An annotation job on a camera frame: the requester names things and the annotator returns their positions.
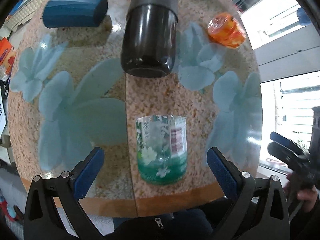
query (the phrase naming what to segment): orange box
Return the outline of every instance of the orange box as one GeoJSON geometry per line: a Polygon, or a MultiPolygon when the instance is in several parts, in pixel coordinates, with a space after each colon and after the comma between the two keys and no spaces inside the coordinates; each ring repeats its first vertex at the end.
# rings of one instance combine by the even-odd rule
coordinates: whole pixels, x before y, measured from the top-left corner
{"type": "Polygon", "coordinates": [[[11,68],[14,63],[14,59],[16,57],[17,51],[12,49],[7,53],[7,56],[4,58],[3,63],[0,66],[0,76],[2,75],[2,71],[5,71],[7,75],[10,74],[11,68]]]}
{"type": "Polygon", "coordinates": [[[6,38],[3,38],[0,41],[0,65],[2,64],[5,57],[7,56],[7,54],[11,49],[12,49],[11,43],[6,38]]]}

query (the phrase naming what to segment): orange jar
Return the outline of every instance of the orange jar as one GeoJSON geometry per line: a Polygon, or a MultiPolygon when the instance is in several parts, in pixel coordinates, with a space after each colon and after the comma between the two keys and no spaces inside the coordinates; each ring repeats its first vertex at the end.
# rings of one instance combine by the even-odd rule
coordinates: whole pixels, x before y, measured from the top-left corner
{"type": "Polygon", "coordinates": [[[239,22],[229,13],[220,13],[214,17],[207,31],[212,41],[231,49],[239,47],[246,38],[239,22]]]}

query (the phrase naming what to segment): screw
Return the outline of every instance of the screw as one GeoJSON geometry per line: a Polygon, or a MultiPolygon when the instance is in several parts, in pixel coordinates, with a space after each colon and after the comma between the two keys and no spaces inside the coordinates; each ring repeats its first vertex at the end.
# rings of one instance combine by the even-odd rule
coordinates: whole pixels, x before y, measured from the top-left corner
{"type": "Polygon", "coordinates": [[[245,177],[245,178],[250,177],[250,173],[247,172],[247,171],[244,171],[244,172],[242,172],[241,174],[242,174],[242,176],[245,177]]]}
{"type": "Polygon", "coordinates": [[[34,178],[33,178],[33,181],[35,181],[35,182],[37,182],[37,181],[39,181],[40,180],[40,176],[39,175],[37,175],[37,176],[35,176],[34,178]]]}
{"type": "Polygon", "coordinates": [[[69,171],[64,171],[63,173],[61,173],[61,177],[66,178],[69,177],[70,172],[69,171]]]}
{"type": "Polygon", "coordinates": [[[274,181],[278,181],[278,180],[279,180],[279,177],[276,176],[276,175],[272,175],[272,179],[273,179],[274,181]]]}

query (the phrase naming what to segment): orange container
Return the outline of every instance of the orange container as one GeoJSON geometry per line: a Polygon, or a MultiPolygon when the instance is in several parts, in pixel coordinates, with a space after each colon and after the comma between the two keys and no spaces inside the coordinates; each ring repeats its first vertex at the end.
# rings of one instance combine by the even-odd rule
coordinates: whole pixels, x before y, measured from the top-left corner
{"type": "Polygon", "coordinates": [[[7,54],[7,56],[4,58],[4,61],[0,67],[0,69],[5,70],[5,73],[7,75],[10,74],[11,68],[13,66],[14,63],[14,59],[16,57],[17,51],[16,50],[10,50],[7,54]]]}
{"type": "Polygon", "coordinates": [[[11,49],[12,49],[11,43],[6,38],[3,38],[0,41],[0,65],[2,64],[5,57],[7,56],[7,54],[11,49]]]}
{"type": "Polygon", "coordinates": [[[214,17],[207,31],[212,41],[231,49],[239,47],[246,38],[239,22],[229,13],[220,13],[214,17]]]}

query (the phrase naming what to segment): green glass bottle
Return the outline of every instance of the green glass bottle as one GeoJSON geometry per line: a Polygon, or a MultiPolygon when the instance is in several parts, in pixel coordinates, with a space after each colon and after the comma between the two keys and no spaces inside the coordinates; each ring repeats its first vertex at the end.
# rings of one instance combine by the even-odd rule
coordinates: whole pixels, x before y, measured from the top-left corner
{"type": "Polygon", "coordinates": [[[174,115],[141,117],[136,122],[138,170],[150,184],[181,180],[187,169],[186,118],[174,115]]]}

